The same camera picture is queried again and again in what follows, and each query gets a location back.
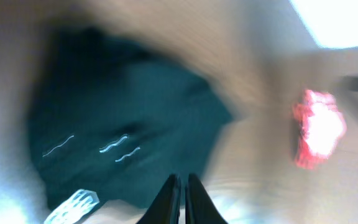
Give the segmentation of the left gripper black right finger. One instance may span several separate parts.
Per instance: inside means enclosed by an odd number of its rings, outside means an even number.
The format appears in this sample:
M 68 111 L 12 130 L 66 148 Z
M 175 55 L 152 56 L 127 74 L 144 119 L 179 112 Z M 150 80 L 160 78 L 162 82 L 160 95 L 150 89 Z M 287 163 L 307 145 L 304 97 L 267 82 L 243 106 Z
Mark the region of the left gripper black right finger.
M 185 221 L 186 224 L 227 224 L 195 174 L 188 176 L 185 187 Z

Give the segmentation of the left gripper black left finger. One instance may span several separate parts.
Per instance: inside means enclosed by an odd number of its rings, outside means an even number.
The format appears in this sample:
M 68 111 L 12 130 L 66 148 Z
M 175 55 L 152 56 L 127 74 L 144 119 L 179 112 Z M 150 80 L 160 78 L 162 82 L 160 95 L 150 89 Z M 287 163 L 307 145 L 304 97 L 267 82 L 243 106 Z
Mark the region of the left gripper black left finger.
M 137 224 L 178 224 L 180 200 L 181 180 L 172 174 Z

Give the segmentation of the black t-shirt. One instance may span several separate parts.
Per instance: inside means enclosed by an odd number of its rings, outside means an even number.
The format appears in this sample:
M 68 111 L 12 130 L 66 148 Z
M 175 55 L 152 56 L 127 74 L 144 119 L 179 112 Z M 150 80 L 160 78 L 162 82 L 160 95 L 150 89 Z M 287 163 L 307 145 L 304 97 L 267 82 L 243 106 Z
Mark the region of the black t-shirt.
M 49 209 L 78 189 L 147 208 L 170 174 L 203 174 L 231 121 L 205 79 L 89 28 L 54 33 L 27 128 Z

